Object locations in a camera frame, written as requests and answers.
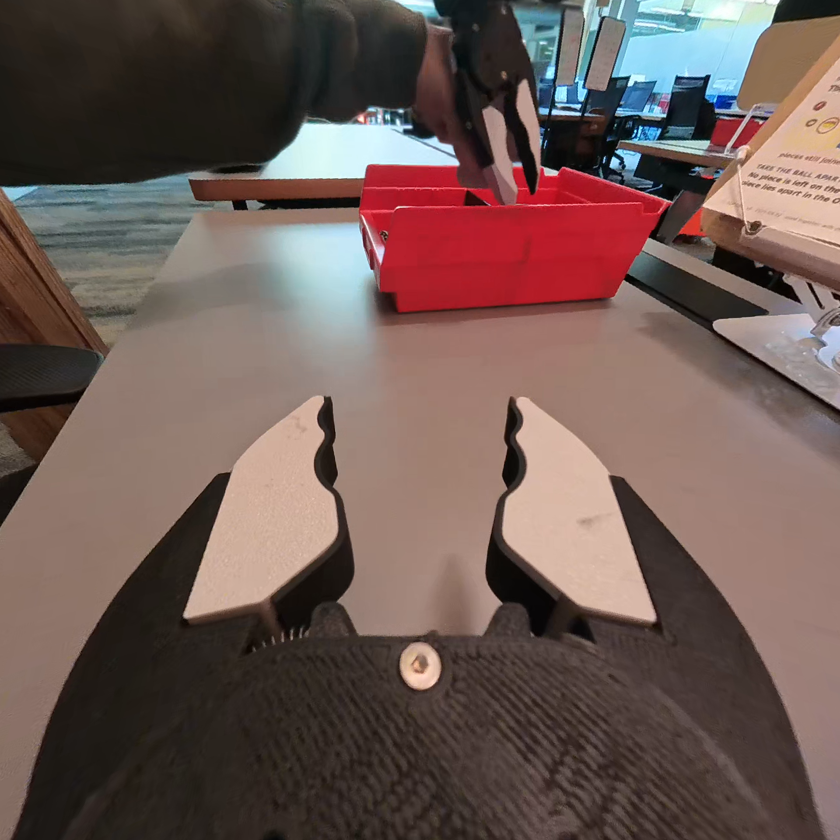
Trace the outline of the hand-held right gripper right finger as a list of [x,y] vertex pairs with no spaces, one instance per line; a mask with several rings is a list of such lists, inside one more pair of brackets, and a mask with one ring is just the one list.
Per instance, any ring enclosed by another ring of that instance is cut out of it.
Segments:
[[505,489],[486,557],[493,594],[524,608],[535,637],[593,638],[593,621],[655,628],[655,604],[601,460],[524,396],[508,402],[504,440]]

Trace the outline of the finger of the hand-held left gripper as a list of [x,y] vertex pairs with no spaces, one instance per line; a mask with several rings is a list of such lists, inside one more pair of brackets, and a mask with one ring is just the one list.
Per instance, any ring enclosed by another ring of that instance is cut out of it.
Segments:
[[481,111],[486,135],[489,164],[483,173],[487,185],[500,205],[518,202],[519,186],[514,163],[520,159],[514,129],[518,125],[518,110],[514,103],[494,103]]
[[531,77],[521,78],[513,95],[511,137],[528,191],[534,195],[539,187],[542,170],[539,115],[534,104]]

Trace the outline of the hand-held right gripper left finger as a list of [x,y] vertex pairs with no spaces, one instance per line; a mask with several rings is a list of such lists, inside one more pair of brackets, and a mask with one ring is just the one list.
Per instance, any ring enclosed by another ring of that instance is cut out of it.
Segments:
[[349,589],[335,438],[333,401],[315,395],[237,459],[185,604],[188,625],[249,616],[267,634],[296,634]]

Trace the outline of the red plastic bin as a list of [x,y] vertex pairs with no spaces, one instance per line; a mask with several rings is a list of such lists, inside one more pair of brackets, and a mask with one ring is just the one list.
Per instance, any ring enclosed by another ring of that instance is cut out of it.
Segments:
[[362,243],[398,312],[612,299],[669,207],[575,170],[542,173],[533,195],[514,175],[521,202],[508,206],[453,166],[366,168]]

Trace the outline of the person's left forearm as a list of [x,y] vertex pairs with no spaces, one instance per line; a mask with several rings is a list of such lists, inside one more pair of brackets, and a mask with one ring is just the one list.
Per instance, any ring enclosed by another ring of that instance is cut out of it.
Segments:
[[308,117],[412,106],[427,38],[396,2],[2,2],[2,186],[268,162]]

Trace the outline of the person's left hand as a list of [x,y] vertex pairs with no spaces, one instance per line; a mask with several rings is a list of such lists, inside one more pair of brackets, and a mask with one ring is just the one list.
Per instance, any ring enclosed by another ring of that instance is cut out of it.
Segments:
[[438,141],[453,147],[456,160],[466,165],[469,148],[465,146],[463,126],[456,113],[454,67],[452,33],[429,24],[413,111]]

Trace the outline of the black office chair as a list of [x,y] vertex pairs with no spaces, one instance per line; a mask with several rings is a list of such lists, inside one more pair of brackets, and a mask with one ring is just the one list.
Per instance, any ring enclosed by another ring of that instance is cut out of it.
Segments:
[[713,104],[707,99],[711,76],[676,76],[668,100],[659,141],[707,140],[716,121]]
[[599,175],[607,135],[627,90],[630,77],[613,77],[603,91],[588,90],[581,107],[555,109],[542,121],[541,165]]
[[77,403],[103,362],[95,350],[3,343],[1,413]]

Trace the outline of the white standing board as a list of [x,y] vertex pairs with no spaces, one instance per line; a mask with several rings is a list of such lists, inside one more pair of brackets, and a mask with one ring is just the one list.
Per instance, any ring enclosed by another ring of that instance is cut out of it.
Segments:
[[626,30],[626,23],[621,18],[604,16],[599,19],[590,61],[584,74],[584,87],[588,92],[607,89]]
[[562,4],[554,77],[558,87],[568,87],[576,82],[584,31],[583,8],[572,4]]

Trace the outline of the wooden background desk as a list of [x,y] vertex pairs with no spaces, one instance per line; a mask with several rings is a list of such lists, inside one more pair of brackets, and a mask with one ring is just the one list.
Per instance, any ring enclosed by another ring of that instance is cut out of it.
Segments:
[[705,140],[623,140],[617,149],[713,170],[725,169],[740,153],[738,149],[718,146]]

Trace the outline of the wood-edged grey table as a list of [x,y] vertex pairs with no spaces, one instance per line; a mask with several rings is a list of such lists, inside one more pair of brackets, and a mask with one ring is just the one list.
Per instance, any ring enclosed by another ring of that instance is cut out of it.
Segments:
[[188,176],[198,202],[279,208],[357,207],[369,165],[456,166],[447,145],[398,129],[310,122],[273,160]]

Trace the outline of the small red bin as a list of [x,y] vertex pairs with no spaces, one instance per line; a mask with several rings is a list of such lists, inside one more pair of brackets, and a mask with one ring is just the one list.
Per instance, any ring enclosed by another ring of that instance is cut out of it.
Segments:
[[[714,129],[712,131],[712,134],[711,134],[711,137],[710,137],[710,140],[709,140],[710,145],[716,146],[716,147],[722,148],[722,149],[725,148],[725,146],[728,144],[734,130],[740,124],[742,118],[743,118],[743,116],[740,116],[740,115],[738,117],[719,117],[716,120],[716,124],[714,126]],[[740,145],[738,147],[738,149],[745,146],[745,145],[750,145],[751,142],[753,141],[754,136],[761,130],[761,128],[764,126],[764,124],[766,122],[767,122],[767,120],[766,121],[759,121],[757,119],[752,121],[750,123],[750,126],[748,127],[748,130],[745,131],[743,136],[741,137],[741,142],[743,142],[744,140],[748,140],[748,143],[746,143],[744,145]]]

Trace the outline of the clear acrylic stand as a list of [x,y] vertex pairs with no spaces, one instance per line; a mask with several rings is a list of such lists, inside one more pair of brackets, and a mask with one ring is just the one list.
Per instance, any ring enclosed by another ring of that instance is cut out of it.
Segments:
[[775,109],[776,103],[757,102],[754,104],[751,109],[745,113],[740,124],[734,130],[728,144],[724,147],[725,151],[729,154],[740,145],[747,144],[748,140],[741,142],[741,137],[744,132],[748,130],[750,123],[756,119],[759,121],[766,121],[771,115],[773,115]]

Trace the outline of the instruction sheet clipboard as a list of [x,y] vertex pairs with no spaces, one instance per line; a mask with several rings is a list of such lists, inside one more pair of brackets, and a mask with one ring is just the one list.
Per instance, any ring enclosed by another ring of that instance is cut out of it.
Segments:
[[839,62],[793,92],[702,207],[712,240],[838,291]]

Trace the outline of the tan rounded board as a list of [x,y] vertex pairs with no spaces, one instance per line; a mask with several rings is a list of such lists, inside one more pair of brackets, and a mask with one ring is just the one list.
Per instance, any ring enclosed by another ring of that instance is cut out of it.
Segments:
[[737,96],[737,108],[779,105],[839,35],[839,16],[774,21],[753,49]]

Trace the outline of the metal clipboard stand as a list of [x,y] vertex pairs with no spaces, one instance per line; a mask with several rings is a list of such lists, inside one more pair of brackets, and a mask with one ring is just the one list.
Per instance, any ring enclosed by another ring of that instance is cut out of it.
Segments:
[[834,410],[839,409],[838,290],[785,276],[802,313],[725,318],[714,332]]

